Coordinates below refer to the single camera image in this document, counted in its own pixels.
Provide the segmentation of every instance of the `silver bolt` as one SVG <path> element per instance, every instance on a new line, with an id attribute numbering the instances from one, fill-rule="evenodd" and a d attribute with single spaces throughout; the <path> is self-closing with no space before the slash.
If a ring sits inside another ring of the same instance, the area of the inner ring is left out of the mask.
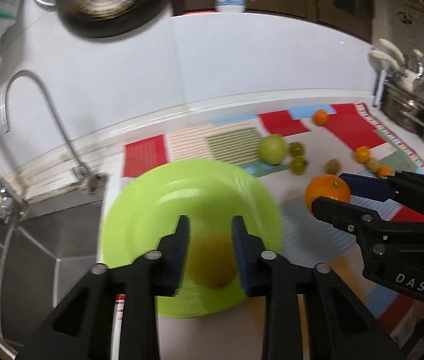
<path id="1" fill-rule="evenodd" d="M 264 260 L 275 260 L 276 258 L 277 258 L 277 255 L 273 252 L 273 251 L 271 251 L 271 250 L 264 250 L 262 253 L 261 253 L 261 257 L 264 259 Z"/>
<path id="2" fill-rule="evenodd" d="M 107 266 L 105 266 L 104 264 L 96 264 L 90 271 L 94 274 L 94 275 L 102 275 L 105 273 L 105 271 L 107 270 Z"/>
<path id="3" fill-rule="evenodd" d="M 372 251 L 375 254 L 378 254 L 379 256 L 382 256 L 384 253 L 386 253 L 386 247 L 383 244 L 376 244 L 372 248 Z"/>
<path id="4" fill-rule="evenodd" d="M 315 269 L 317 269 L 317 272 L 321 273 L 321 274 L 328 274 L 331 271 L 331 267 L 328 266 L 325 263 L 319 263 L 315 266 Z"/>
<path id="5" fill-rule="evenodd" d="M 150 260 L 157 260 L 157 259 L 160 259 L 162 257 L 162 253 L 158 250 L 151 250 L 149 253 L 147 253 L 146 255 L 145 255 L 145 258 L 146 259 L 150 259 Z"/>

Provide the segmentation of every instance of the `faucet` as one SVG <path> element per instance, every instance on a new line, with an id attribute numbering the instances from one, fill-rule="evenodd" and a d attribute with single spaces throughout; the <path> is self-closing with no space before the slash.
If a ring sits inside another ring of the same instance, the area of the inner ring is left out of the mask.
<path id="1" fill-rule="evenodd" d="M 23 211 L 27 204 L 19 194 L 0 177 L 0 223 L 7 224 L 14 209 Z"/>
<path id="2" fill-rule="evenodd" d="M 72 156 L 77 161 L 78 166 L 73 168 L 73 172 L 75 176 L 83 183 L 83 185 L 89 190 L 91 194 L 94 194 L 98 191 L 100 185 L 102 184 L 102 178 L 100 175 L 94 174 L 89 166 L 80 160 L 78 157 L 78 154 L 74 147 L 72 146 L 72 143 L 70 142 L 70 139 L 65 132 L 64 125 L 62 124 L 62 121 L 60 120 L 59 115 L 57 114 L 57 110 L 55 109 L 55 106 L 53 105 L 52 97 L 50 96 L 50 93 L 45 86 L 45 83 L 41 80 L 41 78 L 30 70 L 19 70 L 17 73 L 14 73 L 9 81 L 7 82 L 5 89 L 2 93 L 2 97 L 0 98 L 0 118 L 2 120 L 2 130 L 4 133 L 7 133 L 10 131 L 9 123 L 8 123 L 8 112 L 7 112 L 7 104 L 8 104 L 8 95 L 10 92 L 10 87 L 12 86 L 12 83 L 18 79 L 19 77 L 29 77 L 40 88 L 43 97 L 45 98 L 45 101 L 50 109 L 50 112 L 52 113 L 53 120 L 55 121 L 55 124 L 59 128 L 59 131 L 62 135 L 62 138 L 64 139 L 67 147 L 69 148 L 70 152 L 72 153 Z"/>

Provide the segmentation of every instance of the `small orange fruit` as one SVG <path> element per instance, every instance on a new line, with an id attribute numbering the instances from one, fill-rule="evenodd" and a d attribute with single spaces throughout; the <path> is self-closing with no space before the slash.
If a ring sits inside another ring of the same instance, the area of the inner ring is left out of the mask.
<path id="1" fill-rule="evenodd" d="M 369 158 L 371 157 L 371 151 L 367 146 L 358 147 L 354 152 L 354 157 L 358 163 L 364 164 L 369 161 Z"/>
<path id="2" fill-rule="evenodd" d="M 377 178 L 381 178 L 381 176 L 392 176 L 394 171 L 390 166 L 382 165 L 376 173 Z"/>
<path id="3" fill-rule="evenodd" d="M 312 115 L 312 120 L 317 126 L 325 126 L 329 120 L 329 115 L 323 109 L 318 109 L 315 111 L 314 115 Z"/>
<path id="4" fill-rule="evenodd" d="M 312 202 L 318 197 L 350 203 L 350 189 L 343 179 L 336 175 L 322 175 L 313 178 L 304 193 L 305 207 L 312 214 Z"/>

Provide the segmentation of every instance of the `sink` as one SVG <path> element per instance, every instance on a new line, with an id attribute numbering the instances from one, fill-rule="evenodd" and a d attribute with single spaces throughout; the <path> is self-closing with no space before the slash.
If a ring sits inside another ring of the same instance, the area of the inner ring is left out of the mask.
<path id="1" fill-rule="evenodd" d="M 95 264 L 102 198 L 73 186 L 0 224 L 0 339 L 15 350 Z"/>

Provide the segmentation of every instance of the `green plate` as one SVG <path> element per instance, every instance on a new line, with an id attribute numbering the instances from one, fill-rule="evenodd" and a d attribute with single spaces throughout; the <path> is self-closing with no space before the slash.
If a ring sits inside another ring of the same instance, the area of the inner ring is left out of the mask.
<path id="1" fill-rule="evenodd" d="M 265 187 L 240 167 L 193 159 L 167 163 L 144 173 L 122 191 L 101 230 L 104 262 L 115 268 L 155 249 L 161 237 L 175 231 L 180 215 L 188 215 L 191 234 L 230 234 L 235 215 L 244 217 L 250 234 L 267 249 L 278 251 L 281 221 Z M 196 285 L 184 273 L 174 298 L 158 297 L 158 312 L 174 318 L 219 312 L 245 298 L 238 278 L 221 289 Z"/>

